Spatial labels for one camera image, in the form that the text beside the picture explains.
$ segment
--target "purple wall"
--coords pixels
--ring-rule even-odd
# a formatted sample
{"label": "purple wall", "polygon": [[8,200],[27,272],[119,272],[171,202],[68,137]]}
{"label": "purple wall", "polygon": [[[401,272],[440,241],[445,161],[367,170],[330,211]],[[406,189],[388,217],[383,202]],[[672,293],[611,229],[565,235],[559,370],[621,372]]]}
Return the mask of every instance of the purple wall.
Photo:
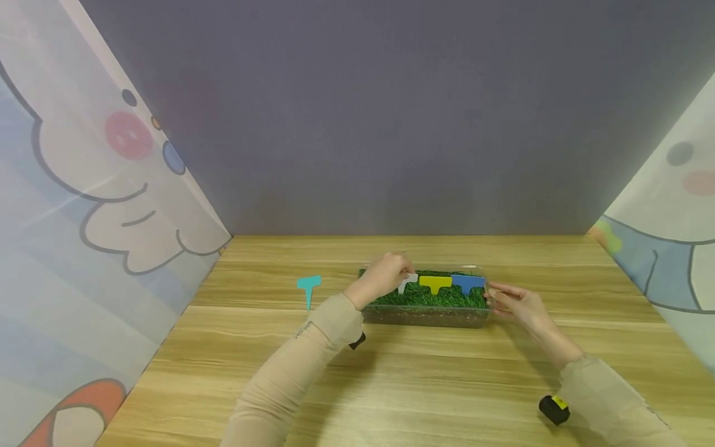
{"label": "purple wall", "polygon": [[235,234],[584,233],[713,1],[82,0]]}

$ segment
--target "plastic container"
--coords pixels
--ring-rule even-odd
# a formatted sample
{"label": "plastic container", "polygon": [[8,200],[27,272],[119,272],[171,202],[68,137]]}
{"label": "plastic container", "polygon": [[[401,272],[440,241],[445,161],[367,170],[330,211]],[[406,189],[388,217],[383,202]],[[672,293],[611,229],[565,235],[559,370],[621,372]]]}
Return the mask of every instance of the plastic container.
{"label": "plastic container", "polygon": [[[415,271],[421,273],[420,276],[467,275],[486,280],[483,269],[476,265],[416,265]],[[483,292],[484,288],[473,288],[469,296],[464,296],[462,288],[452,284],[432,295],[427,285],[408,283],[404,294],[395,290],[366,306],[363,317],[366,323],[482,328],[491,314]]]}

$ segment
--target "table surface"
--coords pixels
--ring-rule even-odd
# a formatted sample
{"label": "table surface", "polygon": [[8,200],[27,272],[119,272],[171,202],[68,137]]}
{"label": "table surface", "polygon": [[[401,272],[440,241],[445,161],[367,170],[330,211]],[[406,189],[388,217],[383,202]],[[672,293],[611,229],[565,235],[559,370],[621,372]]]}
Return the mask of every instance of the table surface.
{"label": "table surface", "polygon": [[[296,280],[322,276],[315,308],[388,250],[537,290],[689,445],[712,445],[715,380],[589,236],[236,237],[97,445],[217,446],[244,384],[306,318]],[[287,446],[603,445],[578,418],[539,416],[558,374],[520,328],[365,333],[311,388]]]}

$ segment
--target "hand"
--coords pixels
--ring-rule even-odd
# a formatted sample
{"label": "hand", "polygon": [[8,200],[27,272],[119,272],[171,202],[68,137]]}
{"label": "hand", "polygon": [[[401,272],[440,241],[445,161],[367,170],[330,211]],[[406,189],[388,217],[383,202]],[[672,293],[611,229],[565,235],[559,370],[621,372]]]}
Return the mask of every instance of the hand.
{"label": "hand", "polygon": [[405,253],[385,253],[374,260],[368,269],[353,284],[345,289],[345,296],[355,308],[362,310],[372,301],[387,295],[414,273],[412,261]]}
{"label": "hand", "polygon": [[532,334],[549,330],[556,325],[536,292],[489,282],[489,289],[484,295],[496,315],[518,321]]}

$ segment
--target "pink cheek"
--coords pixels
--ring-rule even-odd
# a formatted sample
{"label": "pink cheek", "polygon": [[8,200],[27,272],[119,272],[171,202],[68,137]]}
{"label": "pink cheek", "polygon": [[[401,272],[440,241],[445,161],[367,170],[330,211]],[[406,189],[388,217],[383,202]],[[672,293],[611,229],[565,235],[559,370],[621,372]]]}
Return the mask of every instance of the pink cheek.
{"label": "pink cheek", "polygon": [[683,179],[683,188],[693,195],[715,195],[715,171],[690,171]]}
{"label": "pink cheek", "polygon": [[133,114],[115,112],[104,124],[104,134],[109,146],[129,160],[145,158],[152,151],[154,142],[146,126]]}

